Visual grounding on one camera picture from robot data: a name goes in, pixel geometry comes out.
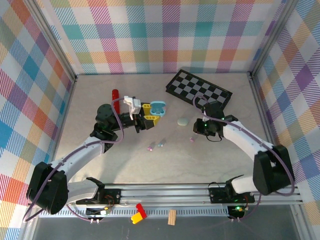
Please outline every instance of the plaid wallpaper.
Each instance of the plaid wallpaper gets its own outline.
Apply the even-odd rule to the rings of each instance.
[[[295,179],[320,239],[320,0],[300,0],[258,74],[278,143],[288,147]]]
[[[53,154],[71,85],[23,0],[0,0],[0,240],[18,237],[34,165]]]
[[[247,72],[282,2],[38,0],[79,74]]]

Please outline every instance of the purple cable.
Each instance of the purple cable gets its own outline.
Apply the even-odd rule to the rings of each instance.
[[[201,99],[205,100],[205,101],[208,103],[208,100],[207,100],[204,96],[202,96],[202,95],[197,95],[197,96],[195,96],[195,97],[193,98],[193,101],[192,101],[193,106],[195,106],[196,108],[197,108],[197,106],[196,106],[196,98],[201,98]],[[236,124],[234,124],[234,123],[232,123],[232,122],[225,121],[225,120],[222,120],[222,119],[219,119],[219,118],[210,117],[210,116],[205,115],[205,114],[202,113],[202,112],[201,112],[201,114],[202,114],[203,116],[205,116],[206,118],[210,119],[210,120],[217,121],[217,122],[221,122],[221,123],[228,124],[228,125],[231,125],[231,126],[235,127],[236,129],[244,132],[247,136],[249,136],[251,139],[253,139],[255,142],[257,142],[259,145],[261,145],[261,146],[263,146],[264,148],[266,148],[267,150],[269,150],[269,151],[275,156],[275,158],[279,161],[279,163],[282,165],[282,167],[284,168],[285,173],[288,175],[289,180],[290,180],[290,184],[291,184],[291,191],[290,191],[290,192],[288,192],[288,193],[282,193],[282,192],[276,191],[276,193],[279,194],[279,195],[282,195],[282,196],[291,196],[291,195],[294,193],[294,191],[295,191],[295,181],[294,181],[294,179],[293,179],[293,177],[292,177],[292,175],[291,175],[288,167],[287,167],[286,164],[284,163],[284,161],[281,159],[281,157],[279,157],[279,155],[278,155],[272,148],[268,147],[266,144],[264,144],[262,141],[260,141],[258,138],[256,138],[253,134],[251,134],[251,132],[249,132],[249,131],[241,128],[240,126],[238,126],[238,125],[236,125]]]
[[[36,217],[38,214],[40,214],[40,213],[43,211],[43,209],[41,209],[41,210],[39,210],[38,212],[36,212],[34,215],[32,215],[32,216],[30,216],[30,217],[27,218],[27,215],[30,213],[30,211],[32,210],[32,208],[35,206],[35,204],[36,204],[36,202],[38,201],[41,193],[42,193],[43,190],[45,189],[48,181],[51,179],[51,177],[54,175],[54,173],[58,170],[58,168],[60,168],[71,156],[73,156],[74,154],[78,153],[78,152],[81,151],[82,149],[85,149],[85,148],[87,148],[87,147],[89,147],[89,146],[91,146],[91,145],[95,145],[95,144],[118,144],[118,143],[120,143],[120,142],[124,139],[124,137],[125,137],[124,128],[123,128],[123,126],[122,126],[122,123],[121,123],[121,121],[120,121],[120,118],[119,118],[119,116],[118,116],[118,114],[117,114],[117,112],[116,112],[116,110],[115,110],[115,107],[114,107],[114,103],[115,103],[115,102],[121,101],[121,100],[123,100],[123,99],[124,99],[124,98],[121,97],[121,98],[117,98],[117,99],[115,99],[115,100],[113,100],[113,101],[111,102],[112,112],[113,112],[113,114],[114,114],[114,116],[115,116],[115,119],[116,119],[117,123],[119,124],[120,130],[121,130],[121,132],[122,132],[122,135],[121,135],[120,139],[117,140],[117,141],[108,141],[108,140],[92,141],[92,142],[88,143],[87,145],[82,145],[82,146],[80,146],[79,148],[75,149],[74,151],[70,152],[61,162],[58,163],[58,165],[49,173],[49,175],[46,177],[46,179],[45,179],[44,182],[42,183],[39,191],[36,193],[36,195],[35,195],[32,203],[30,204],[29,208],[26,210],[26,212],[25,212],[25,214],[24,214],[24,216],[23,216],[23,218],[22,218],[22,221],[23,221],[24,223],[30,221],[31,219],[33,219],[34,217]]]

